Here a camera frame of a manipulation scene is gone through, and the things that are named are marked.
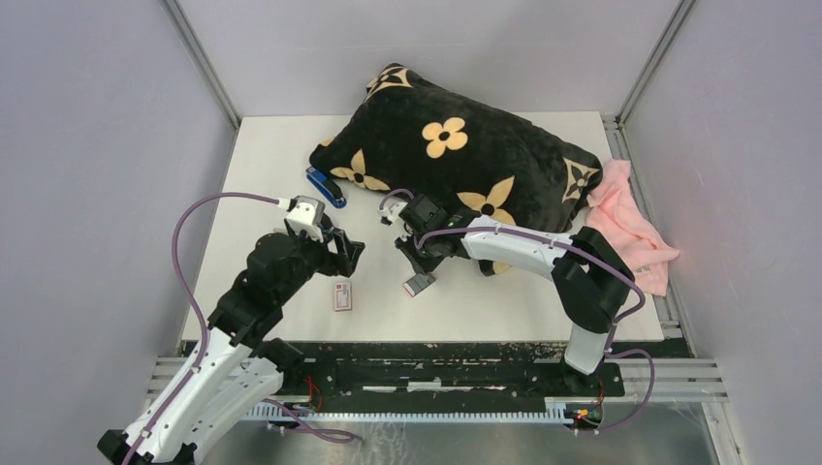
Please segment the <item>box of staples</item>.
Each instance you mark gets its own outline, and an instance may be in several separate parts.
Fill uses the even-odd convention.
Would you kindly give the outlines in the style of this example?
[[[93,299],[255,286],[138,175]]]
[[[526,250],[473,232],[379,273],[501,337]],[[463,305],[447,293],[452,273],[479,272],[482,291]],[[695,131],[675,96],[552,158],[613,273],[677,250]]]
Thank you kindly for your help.
[[[436,279],[429,273],[416,273],[402,284],[402,288],[415,297],[435,283]]]

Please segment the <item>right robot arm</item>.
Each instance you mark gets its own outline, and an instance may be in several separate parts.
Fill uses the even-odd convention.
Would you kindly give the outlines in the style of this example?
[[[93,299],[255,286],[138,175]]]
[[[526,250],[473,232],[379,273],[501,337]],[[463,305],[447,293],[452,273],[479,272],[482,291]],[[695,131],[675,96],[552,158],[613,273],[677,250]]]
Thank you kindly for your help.
[[[395,248],[414,270],[403,285],[412,296],[428,288],[434,270],[450,258],[507,264],[552,282],[572,323],[559,380],[573,395],[584,395],[598,384],[598,368],[629,294],[645,296],[629,267],[593,228],[538,232],[470,208],[449,212],[406,189],[387,195],[378,212],[383,224],[400,230]]]

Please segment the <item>blue stapler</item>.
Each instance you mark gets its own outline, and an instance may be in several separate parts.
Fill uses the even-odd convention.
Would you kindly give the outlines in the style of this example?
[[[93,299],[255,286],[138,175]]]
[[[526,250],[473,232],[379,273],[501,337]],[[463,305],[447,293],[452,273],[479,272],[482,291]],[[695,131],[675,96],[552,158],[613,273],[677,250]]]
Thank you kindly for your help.
[[[346,206],[347,200],[336,182],[314,167],[305,170],[306,179],[328,200],[335,208]]]

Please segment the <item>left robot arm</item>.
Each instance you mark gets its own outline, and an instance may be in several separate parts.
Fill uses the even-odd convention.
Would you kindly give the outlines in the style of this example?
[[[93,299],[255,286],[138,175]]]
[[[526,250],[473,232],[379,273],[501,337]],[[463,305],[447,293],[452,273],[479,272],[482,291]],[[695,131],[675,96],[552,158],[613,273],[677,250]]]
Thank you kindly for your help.
[[[303,354],[266,337],[282,320],[285,303],[314,275],[351,276],[364,249],[341,229],[318,241],[292,230],[260,237],[210,314],[206,340],[145,413],[126,429],[103,434],[98,451],[112,464],[200,464],[266,397],[298,391]]]

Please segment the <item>red white staple box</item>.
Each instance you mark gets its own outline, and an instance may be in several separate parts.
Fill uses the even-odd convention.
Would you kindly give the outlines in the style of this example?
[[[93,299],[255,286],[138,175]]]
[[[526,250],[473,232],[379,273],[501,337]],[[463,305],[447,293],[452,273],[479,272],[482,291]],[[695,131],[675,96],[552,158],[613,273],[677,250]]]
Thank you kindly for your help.
[[[353,310],[353,287],[350,281],[341,281],[334,284],[332,303],[334,312]]]

